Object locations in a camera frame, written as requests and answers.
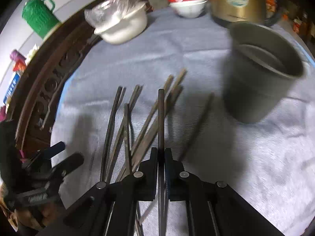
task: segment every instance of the plastic bag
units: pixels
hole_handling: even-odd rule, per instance
[[[137,4],[137,0],[106,0],[92,8],[84,10],[85,20],[94,28],[120,21]]]

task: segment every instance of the gray plastic cup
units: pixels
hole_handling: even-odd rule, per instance
[[[303,63],[286,39],[265,26],[232,23],[230,35],[232,63],[224,82],[224,103],[235,119],[255,123],[303,76]]]

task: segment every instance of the carved wooden table edge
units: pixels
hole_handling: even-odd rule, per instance
[[[42,44],[16,86],[7,120],[18,122],[16,146],[26,157],[50,146],[63,85],[101,40],[85,21],[84,10],[103,1],[91,2],[65,21]]]

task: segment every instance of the green thermos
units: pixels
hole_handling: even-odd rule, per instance
[[[48,0],[52,7],[49,9],[45,0],[28,0],[23,8],[22,18],[30,27],[41,37],[45,35],[60,21],[55,17],[52,11],[55,8],[53,0]]]

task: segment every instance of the gold thermos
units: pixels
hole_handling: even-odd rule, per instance
[[[266,0],[210,0],[214,20],[227,26],[230,22],[249,21],[265,26],[275,24],[282,15],[283,0],[277,0],[277,10],[266,18]]]

